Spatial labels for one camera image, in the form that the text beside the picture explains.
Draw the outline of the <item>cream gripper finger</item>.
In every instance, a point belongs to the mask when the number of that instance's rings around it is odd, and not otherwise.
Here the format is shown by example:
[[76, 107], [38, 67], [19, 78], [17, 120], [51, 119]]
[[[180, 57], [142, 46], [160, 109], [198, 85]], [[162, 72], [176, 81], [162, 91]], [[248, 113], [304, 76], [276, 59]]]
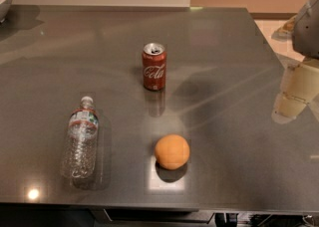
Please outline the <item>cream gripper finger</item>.
[[304, 59], [286, 65], [272, 119], [280, 124], [295, 120], [319, 95], [319, 60]]

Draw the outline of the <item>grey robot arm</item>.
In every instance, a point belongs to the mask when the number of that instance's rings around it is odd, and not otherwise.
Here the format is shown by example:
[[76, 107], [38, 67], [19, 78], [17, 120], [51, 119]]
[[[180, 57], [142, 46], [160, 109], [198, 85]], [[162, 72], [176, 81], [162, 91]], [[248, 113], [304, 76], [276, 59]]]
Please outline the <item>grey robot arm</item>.
[[292, 48], [304, 59], [285, 68], [272, 112], [280, 124], [295, 120], [319, 95], [319, 0], [308, 0], [297, 13]]

